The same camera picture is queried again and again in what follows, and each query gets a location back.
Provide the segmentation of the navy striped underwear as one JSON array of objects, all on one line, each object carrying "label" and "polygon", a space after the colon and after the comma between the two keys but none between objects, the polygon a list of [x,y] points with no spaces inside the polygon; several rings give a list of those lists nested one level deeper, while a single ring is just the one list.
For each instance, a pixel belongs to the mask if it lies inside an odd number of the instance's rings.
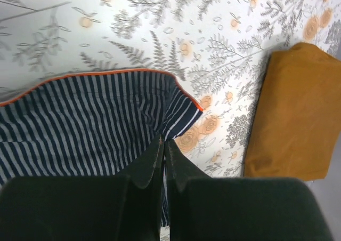
[{"label": "navy striped underwear", "polygon": [[1,183],[16,176],[114,175],[202,107],[165,72],[66,75],[1,102]]}]

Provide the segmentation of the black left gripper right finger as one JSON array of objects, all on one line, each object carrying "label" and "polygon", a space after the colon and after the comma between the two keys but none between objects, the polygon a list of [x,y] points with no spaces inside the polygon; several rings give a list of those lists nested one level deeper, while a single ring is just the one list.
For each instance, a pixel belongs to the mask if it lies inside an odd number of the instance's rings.
[{"label": "black left gripper right finger", "polygon": [[212,178],[165,147],[171,240],[332,240],[309,188],[291,178]]}]

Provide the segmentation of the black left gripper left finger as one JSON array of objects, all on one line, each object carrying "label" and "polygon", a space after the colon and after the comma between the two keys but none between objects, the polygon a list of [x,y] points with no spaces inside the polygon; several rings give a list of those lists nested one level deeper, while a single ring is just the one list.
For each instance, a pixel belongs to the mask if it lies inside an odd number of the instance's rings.
[{"label": "black left gripper left finger", "polygon": [[163,138],[113,176],[18,177],[1,190],[1,240],[159,240]]}]

